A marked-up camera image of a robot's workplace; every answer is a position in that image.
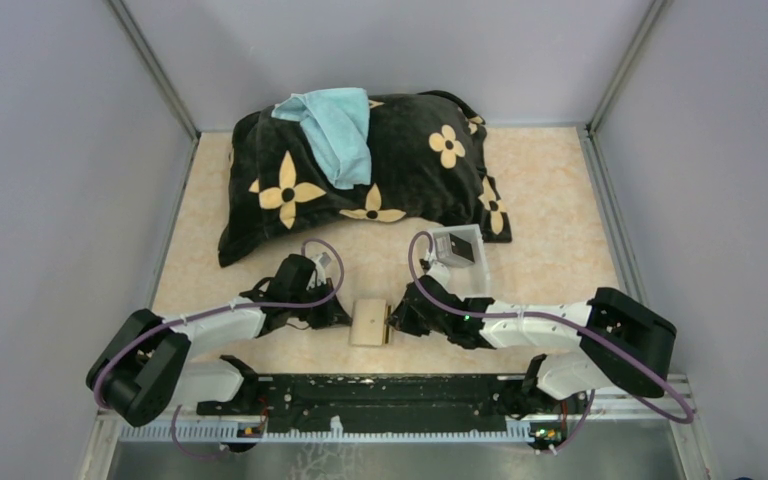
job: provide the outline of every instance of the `black mounting plate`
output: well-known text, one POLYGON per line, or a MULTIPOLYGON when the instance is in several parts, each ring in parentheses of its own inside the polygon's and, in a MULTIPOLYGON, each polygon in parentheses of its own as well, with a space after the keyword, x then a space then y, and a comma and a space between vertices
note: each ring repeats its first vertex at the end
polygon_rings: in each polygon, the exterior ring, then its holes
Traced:
MULTIPOLYGON (((265 401, 273 433, 328 432, 335 416, 346 433, 500 432, 507 415, 560 412, 560 402, 526 411, 524 402, 512 400, 523 395, 523 379, 505 374, 259 375, 254 402, 203 402, 197 413, 259 415, 265 401)), ((583 407, 576 397, 568 400, 571 414, 583 407)))

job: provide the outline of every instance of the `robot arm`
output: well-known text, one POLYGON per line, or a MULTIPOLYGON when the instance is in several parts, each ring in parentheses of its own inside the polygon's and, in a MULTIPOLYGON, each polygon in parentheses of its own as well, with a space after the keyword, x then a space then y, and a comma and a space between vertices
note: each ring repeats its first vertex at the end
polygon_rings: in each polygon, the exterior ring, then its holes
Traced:
POLYGON ((134 312, 90 369, 87 387, 100 391, 104 406, 135 427, 149 423, 169 405, 231 400, 245 380, 241 362, 190 360, 231 342, 266 335, 286 325, 291 316, 313 329, 351 325, 334 296, 315 307, 299 307, 332 294, 334 287, 325 277, 329 262, 326 254, 290 255, 274 277, 211 310, 165 318, 148 309, 134 312))
POLYGON ((534 397, 548 394, 560 401, 584 390, 613 385, 640 397, 664 395, 664 390, 639 369, 571 326, 550 319, 560 317, 596 333, 665 380, 676 329, 622 292, 603 287, 587 302, 555 306, 514 305, 493 298, 461 299, 446 290, 448 267, 434 254, 421 263, 425 275, 408 285, 402 302, 388 319, 396 330, 417 336, 435 331, 467 349, 546 349, 546 354, 532 360, 524 382, 526 395, 534 397), (436 303, 447 308, 435 305, 417 283, 436 303), (564 353, 553 353, 558 350, 564 353))

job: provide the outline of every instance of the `black pillow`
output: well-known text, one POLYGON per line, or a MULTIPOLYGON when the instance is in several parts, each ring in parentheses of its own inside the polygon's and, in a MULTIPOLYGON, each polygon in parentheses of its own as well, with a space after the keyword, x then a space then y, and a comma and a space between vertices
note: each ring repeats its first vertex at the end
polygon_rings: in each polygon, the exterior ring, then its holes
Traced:
POLYGON ((234 127, 228 225, 219 264, 266 240, 343 219, 395 222, 422 217, 444 226, 480 226, 487 242, 510 242, 496 183, 484 166, 484 120, 442 91, 369 97, 372 184, 331 186, 297 122, 273 107, 234 127))

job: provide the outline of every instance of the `marble-pattern surface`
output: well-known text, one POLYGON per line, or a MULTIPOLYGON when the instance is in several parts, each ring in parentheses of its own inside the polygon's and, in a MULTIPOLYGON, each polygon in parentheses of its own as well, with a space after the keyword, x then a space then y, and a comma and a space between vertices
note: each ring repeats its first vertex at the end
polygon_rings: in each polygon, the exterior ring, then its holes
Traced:
MULTIPOLYGON (((496 177, 514 237, 510 244, 485 245, 493 296, 510 303, 560 304, 587 300, 598 286, 616 286, 575 129, 488 130, 487 167, 496 177)), ((344 258, 346 282, 338 297, 349 313, 357 298, 398 303, 410 280, 408 242, 418 230, 436 226, 432 222, 346 220, 271 240, 240 262, 219 268, 216 246, 228 215, 230 140, 230 133, 201 137, 155 312, 193 312, 226 303, 272 275, 308 237, 330 242, 344 258)), ((329 267, 332 277, 335 270, 329 267)), ((352 347, 348 338, 348 328, 282 328, 216 354, 236 355, 261 373, 521 373, 539 353, 527 347, 468 351, 433 333, 416 338, 392 332, 384 347, 352 347)))

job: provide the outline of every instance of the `metal frame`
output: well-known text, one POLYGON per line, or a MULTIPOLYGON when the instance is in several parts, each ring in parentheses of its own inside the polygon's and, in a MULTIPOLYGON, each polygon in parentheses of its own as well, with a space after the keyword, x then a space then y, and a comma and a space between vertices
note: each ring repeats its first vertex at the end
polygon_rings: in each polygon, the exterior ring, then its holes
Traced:
POLYGON ((187 188, 187 182, 190 178, 190 172, 193 169, 193 162, 195 161, 196 151, 199 146, 199 138, 195 138, 190 145, 190 152, 187 157, 187 168, 184 170, 184 174, 178 179, 176 195, 175 195, 175 208, 172 210, 172 215, 168 218, 166 228, 164 228, 163 235, 163 250, 157 257, 157 261, 152 268, 152 282, 147 292, 145 299, 145 305, 152 305, 154 298, 157 296, 157 290, 160 287, 160 275, 163 273, 163 265, 166 263, 166 256, 169 254, 169 247, 172 245, 172 234, 175 232, 175 223, 178 220, 178 213, 181 211, 181 203, 184 201, 184 190, 187 188))
POLYGON ((178 120, 178 123, 181 124, 181 127, 193 141, 198 140, 201 133, 196 128, 190 112, 187 110, 181 97, 178 96, 178 92, 175 91, 172 82, 169 81, 169 77, 163 71, 163 67, 160 66, 157 56, 140 31, 139 25, 137 25, 125 2, 123 0, 104 0, 104 2, 110 7, 110 11, 113 12, 116 20, 119 21, 119 25, 125 31, 125 35, 128 36, 128 40, 130 40, 131 45, 134 47, 140 60, 142 60, 152 80, 154 80, 158 93, 163 97, 172 115, 178 120))
POLYGON ((625 86, 630 73, 643 53, 643 48, 646 46, 649 40, 652 30, 655 28, 658 19, 670 6, 672 0, 653 0, 649 4, 649 9, 646 10, 646 14, 643 16, 643 21, 640 26, 637 27, 637 31, 634 33, 634 38, 631 40, 631 44, 623 55, 622 61, 614 73, 611 83, 608 84, 608 89, 602 95, 602 100, 596 107, 596 112, 593 113, 593 119, 588 124, 588 131, 592 133, 598 133, 602 127, 605 118, 611 111, 611 108, 616 103, 617 97, 620 94, 623 86, 625 86))
MULTIPOLYGON (((200 132, 195 127, 195 124, 186 106, 178 96, 177 92, 172 86, 172 83, 170 82, 159 61, 157 60, 157 57, 155 56, 145 37, 142 35, 139 26, 125 5, 125 2, 123 0, 105 0, 105 3, 107 3, 111 8, 114 16, 122 26, 135 51, 139 55, 144 66, 154 80, 158 88, 158 92, 169 106, 171 113, 173 116, 175 116, 187 134, 193 139, 192 149, 190 152, 191 167, 192 160, 195 156, 196 148, 198 146, 198 138, 200 136, 200 132)), ((604 124, 607 115, 610 113, 613 105, 616 103, 616 100, 620 95, 627 79, 632 73, 634 66, 639 61, 653 28, 671 3, 672 0, 653 0, 651 2, 631 44, 629 45, 622 61, 620 62, 619 67, 617 68, 617 71, 615 72, 607 90, 604 93, 603 98, 599 102, 592 120, 587 124, 577 125, 582 152, 584 154, 587 169, 590 174, 594 195, 599 206, 599 214, 605 227, 605 233, 608 239, 611 256, 617 272, 620 287, 625 290, 626 293, 641 301, 642 303, 646 303, 646 292, 643 286, 643 282, 640 278, 637 261, 628 238, 628 232, 625 228, 622 213, 614 193, 610 174, 604 161, 604 155, 599 145, 598 133, 604 124)), ((172 230, 175 225, 178 210, 180 209, 180 204, 183 199, 183 191, 184 187, 186 186, 188 177, 189 167, 186 171, 186 174, 181 179, 179 194, 176 200, 176 208, 166 233, 166 247, 159 255, 158 262, 153 272, 155 275, 155 281, 147 299, 149 303, 151 303, 157 291, 157 285, 159 283, 159 278, 162 272, 166 254, 168 252, 168 247, 171 242, 172 230)), ((695 405, 693 404, 693 396, 687 378, 684 375, 671 374, 669 381, 671 384, 677 387, 679 392, 685 396, 686 399, 688 399, 688 401, 691 403, 691 406, 693 406, 695 409, 695 405)), ((596 401, 597 403, 594 405, 594 413, 591 414, 591 419, 593 421, 615 421, 631 419, 649 420, 652 418, 660 418, 645 407, 642 407, 642 405, 637 403, 637 400, 628 396, 625 394, 625 392, 619 391, 618 389, 600 390, 599 394, 597 394, 596 401)), ((678 406, 672 403, 669 399, 660 400, 657 403, 659 403, 659 406, 665 408, 667 411, 680 413, 678 411, 678 406)), ((157 422, 160 422, 159 426, 163 427, 165 425, 168 429, 167 424, 170 421, 170 416, 171 415, 169 413, 164 413, 158 417, 157 422)), ((200 417, 193 414, 183 414, 180 420, 183 426, 186 422, 198 421, 199 418, 200 417)), ((236 421, 251 423, 258 421, 257 418, 253 417, 220 418, 222 421, 230 422, 236 421)), ((553 419, 555 419, 554 416, 541 415, 530 418, 529 420, 541 421, 553 419)), ((213 417, 211 421, 215 423, 216 418, 213 417)), ((84 463, 79 472, 78 478, 82 480, 101 480, 107 478, 111 462, 113 460, 116 444, 120 440, 120 435, 122 435, 123 431, 126 432, 126 437, 131 441, 141 438, 141 432, 135 431, 135 429, 126 430, 128 428, 130 427, 125 424, 123 420, 118 418, 118 416, 110 413, 100 412, 96 417, 95 426, 90 436, 84 463)), ((697 421, 691 425, 679 425, 673 423, 672 432, 675 441, 676 452, 679 455, 682 468, 684 469, 685 477, 688 480, 715 480, 721 478, 717 464, 713 455, 711 454, 709 443, 707 441, 707 434, 702 422, 697 421)), ((194 435, 194 438, 199 437, 198 429, 196 429, 194 435)), ((318 438, 282 439, 276 437, 272 440, 279 442, 298 442, 341 441, 341 439, 343 441, 352 441, 349 438, 345 438, 343 435, 333 433, 330 435, 322 435, 318 438)), ((463 441, 470 441, 470 438, 464 437, 463 441)))

